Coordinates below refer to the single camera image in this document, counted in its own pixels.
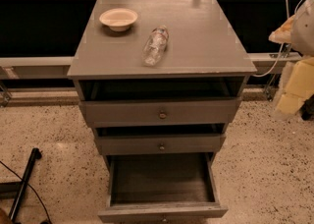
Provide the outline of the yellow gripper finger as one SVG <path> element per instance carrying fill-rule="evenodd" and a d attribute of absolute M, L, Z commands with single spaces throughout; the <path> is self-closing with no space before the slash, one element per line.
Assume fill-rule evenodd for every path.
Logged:
<path fill-rule="evenodd" d="M 289 17 L 279 28 L 272 31 L 269 40 L 275 43 L 291 43 L 292 27 L 295 15 Z"/>

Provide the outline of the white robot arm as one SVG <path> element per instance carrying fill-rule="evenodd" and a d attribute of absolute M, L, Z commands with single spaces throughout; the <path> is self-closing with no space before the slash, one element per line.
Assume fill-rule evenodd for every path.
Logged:
<path fill-rule="evenodd" d="M 272 31 L 269 40 L 288 43 L 303 55 L 314 55 L 314 0 L 305 0 L 293 16 Z"/>

